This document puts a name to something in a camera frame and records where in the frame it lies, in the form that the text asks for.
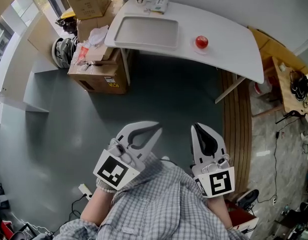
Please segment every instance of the checkered sleeve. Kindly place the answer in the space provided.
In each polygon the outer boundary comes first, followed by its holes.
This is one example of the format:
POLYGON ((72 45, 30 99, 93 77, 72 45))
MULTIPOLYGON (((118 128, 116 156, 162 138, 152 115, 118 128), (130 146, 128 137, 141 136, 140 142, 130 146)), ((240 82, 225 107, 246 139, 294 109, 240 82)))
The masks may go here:
POLYGON ((228 236, 230 240, 249 240, 249 238, 236 229, 228 229, 228 236))
POLYGON ((60 228, 55 240, 95 240, 99 227, 94 223, 75 219, 60 228))

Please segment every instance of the power strip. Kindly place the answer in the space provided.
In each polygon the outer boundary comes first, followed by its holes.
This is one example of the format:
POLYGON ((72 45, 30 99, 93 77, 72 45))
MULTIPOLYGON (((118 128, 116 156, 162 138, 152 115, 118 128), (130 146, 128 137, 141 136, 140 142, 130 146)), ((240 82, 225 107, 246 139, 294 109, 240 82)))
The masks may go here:
POLYGON ((85 184, 79 185, 78 189, 83 193, 87 194, 86 198, 87 200, 90 200, 93 196, 93 193, 88 189, 88 187, 85 184))

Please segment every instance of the red apple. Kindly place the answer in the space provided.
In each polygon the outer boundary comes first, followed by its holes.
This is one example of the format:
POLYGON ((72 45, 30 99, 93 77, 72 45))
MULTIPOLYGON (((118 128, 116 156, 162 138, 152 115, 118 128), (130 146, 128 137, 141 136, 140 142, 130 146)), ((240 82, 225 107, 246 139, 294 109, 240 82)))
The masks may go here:
POLYGON ((206 37, 204 37, 203 35, 201 36, 198 36, 196 38, 196 46, 199 48, 199 49, 204 49, 207 47, 208 45, 208 39, 206 37))

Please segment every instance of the white tray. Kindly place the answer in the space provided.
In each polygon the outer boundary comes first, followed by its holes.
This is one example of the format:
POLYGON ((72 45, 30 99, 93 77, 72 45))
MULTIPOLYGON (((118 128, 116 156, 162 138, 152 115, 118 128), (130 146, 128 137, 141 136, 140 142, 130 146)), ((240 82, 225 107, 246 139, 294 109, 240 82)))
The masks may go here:
POLYGON ((175 50, 178 45, 178 22, 144 16, 126 16, 121 21, 114 42, 120 45, 144 45, 175 50))

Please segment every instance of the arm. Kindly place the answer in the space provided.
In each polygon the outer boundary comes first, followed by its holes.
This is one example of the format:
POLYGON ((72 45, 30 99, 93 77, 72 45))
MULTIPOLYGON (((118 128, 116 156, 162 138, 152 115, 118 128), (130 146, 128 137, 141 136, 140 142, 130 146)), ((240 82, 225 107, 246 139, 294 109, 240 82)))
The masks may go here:
POLYGON ((228 209, 225 204, 223 196, 217 196, 207 199, 207 207, 214 213, 221 222, 225 225, 226 229, 229 229, 233 226, 232 220, 229 217, 228 209))
POLYGON ((113 197, 113 193, 107 193, 98 187, 83 210, 80 218, 100 226, 110 210, 113 197))

